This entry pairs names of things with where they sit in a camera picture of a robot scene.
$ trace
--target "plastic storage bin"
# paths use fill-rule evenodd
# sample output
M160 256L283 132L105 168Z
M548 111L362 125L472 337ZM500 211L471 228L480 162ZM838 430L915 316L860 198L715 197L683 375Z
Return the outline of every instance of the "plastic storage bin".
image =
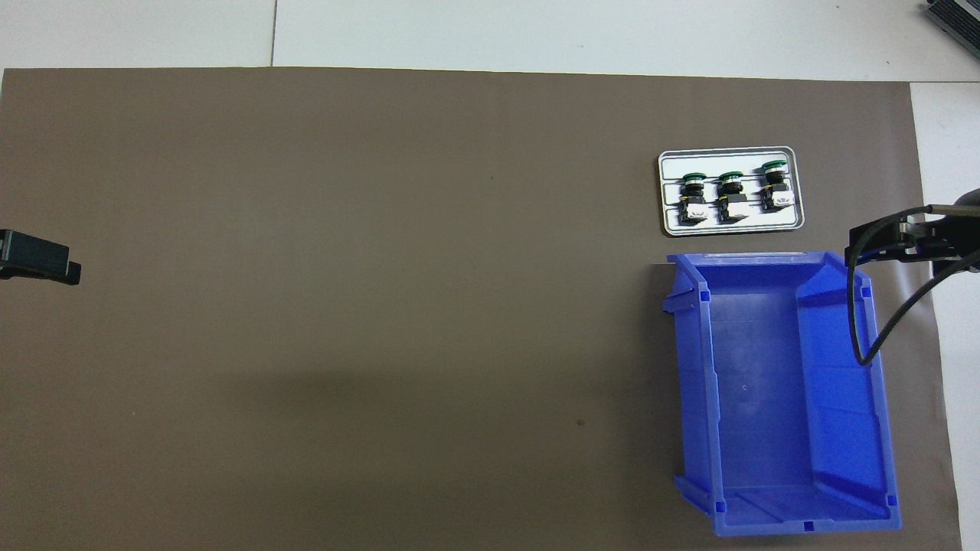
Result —
M684 498L718 535L902 525L881 362L851 351L828 252L697 254L663 303L677 332ZM877 332L858 274L864 349Z

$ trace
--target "brown work surface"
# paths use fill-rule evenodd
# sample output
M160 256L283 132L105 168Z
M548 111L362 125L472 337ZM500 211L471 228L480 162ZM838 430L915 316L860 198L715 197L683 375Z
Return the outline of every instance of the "brown work surface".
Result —
M675 252L838 250L921 204L908 86L7 71L5 549L957 549L928 302L885 346L906 526L717 538L682 465ZM668 238L666 149L789 145L807 223ZM925 277L885 266L879 314ZM747 335L764 339L764 335Z

